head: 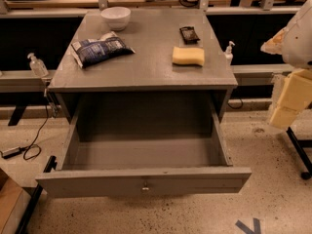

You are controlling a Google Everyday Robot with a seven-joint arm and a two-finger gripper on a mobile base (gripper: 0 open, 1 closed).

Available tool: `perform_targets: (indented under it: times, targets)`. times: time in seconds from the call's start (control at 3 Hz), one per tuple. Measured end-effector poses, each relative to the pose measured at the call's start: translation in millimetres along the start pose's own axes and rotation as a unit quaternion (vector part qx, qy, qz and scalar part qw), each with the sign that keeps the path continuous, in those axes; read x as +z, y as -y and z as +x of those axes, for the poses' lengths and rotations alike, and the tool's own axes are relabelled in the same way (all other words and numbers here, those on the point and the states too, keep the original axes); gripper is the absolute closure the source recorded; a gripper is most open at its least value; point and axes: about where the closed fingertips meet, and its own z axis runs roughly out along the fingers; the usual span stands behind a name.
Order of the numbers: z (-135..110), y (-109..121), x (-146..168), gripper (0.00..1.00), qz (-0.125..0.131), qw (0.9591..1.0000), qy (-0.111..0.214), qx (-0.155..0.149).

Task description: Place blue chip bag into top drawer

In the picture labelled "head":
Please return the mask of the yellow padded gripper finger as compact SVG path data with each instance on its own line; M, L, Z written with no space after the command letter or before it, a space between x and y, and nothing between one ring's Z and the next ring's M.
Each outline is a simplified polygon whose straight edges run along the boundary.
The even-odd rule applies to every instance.
M276 107L269 120L269 124L275 128L286 130L295 120L298 112L285 107Z
M278 105L295 111L302 111L312 102L312 72L298 69L285 78L285 84Z

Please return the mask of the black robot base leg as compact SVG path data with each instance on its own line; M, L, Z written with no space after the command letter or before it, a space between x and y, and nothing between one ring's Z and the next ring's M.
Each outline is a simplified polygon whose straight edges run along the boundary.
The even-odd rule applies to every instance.
M291 128L287 129L287 135L306 168L306 172L301 173L301 178L308 180L312 176L312 161L305 152L305 148L312 147L312 139L298 139Z

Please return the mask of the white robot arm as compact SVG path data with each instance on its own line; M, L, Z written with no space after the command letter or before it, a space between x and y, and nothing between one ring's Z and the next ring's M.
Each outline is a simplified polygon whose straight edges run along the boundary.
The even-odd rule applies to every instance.
M294 67L284 78L269 119L271 126L285 130L312 102L312 0L307 0L288 24L260 49L281 55L285 63Z

